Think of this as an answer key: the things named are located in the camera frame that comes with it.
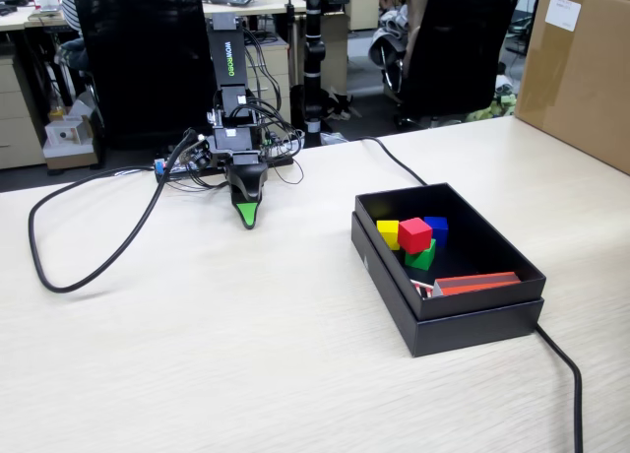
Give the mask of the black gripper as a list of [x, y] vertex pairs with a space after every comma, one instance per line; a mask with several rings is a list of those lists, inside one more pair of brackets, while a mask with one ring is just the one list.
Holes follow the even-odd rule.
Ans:
[[226, 167], [231, 201], [246, 229], [256, 224], [268, 165], [254, 127], [216, 128], [210, 138], [211, 167]]

